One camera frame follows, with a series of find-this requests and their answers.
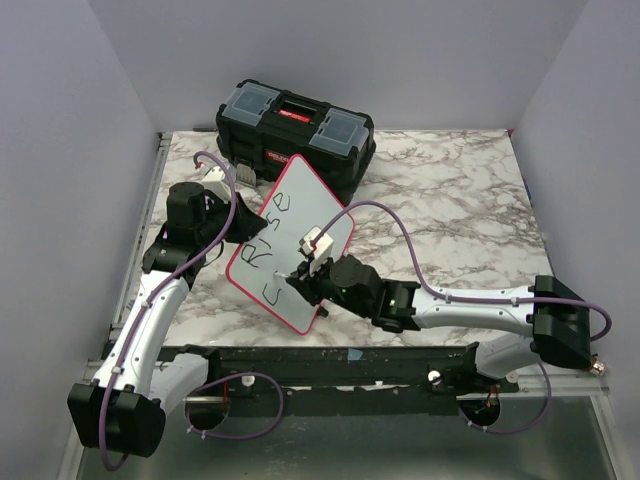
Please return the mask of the pink framed whiteboard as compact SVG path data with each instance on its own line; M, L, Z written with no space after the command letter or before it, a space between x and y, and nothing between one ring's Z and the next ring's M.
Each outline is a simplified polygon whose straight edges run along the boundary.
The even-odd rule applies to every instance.
M295 332L304 335L318 308L285 279L304 261L300 240L314 226L323 228L344 206L303 156L292 156L267 196L259 215L268 226L239 246L226 267L228 281Z

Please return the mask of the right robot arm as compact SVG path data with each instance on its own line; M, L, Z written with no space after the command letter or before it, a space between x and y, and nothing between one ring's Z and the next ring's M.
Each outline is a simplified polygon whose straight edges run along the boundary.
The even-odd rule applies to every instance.
M327 300L387 332L440 327L500 332L472 346L473 359L460 367L462 384L474 392L532 364L574 370L592 365L591 308L553 276L504 290L448 290L384 279L347 255L326 260L316 271L303 261L286 282L313 306Z

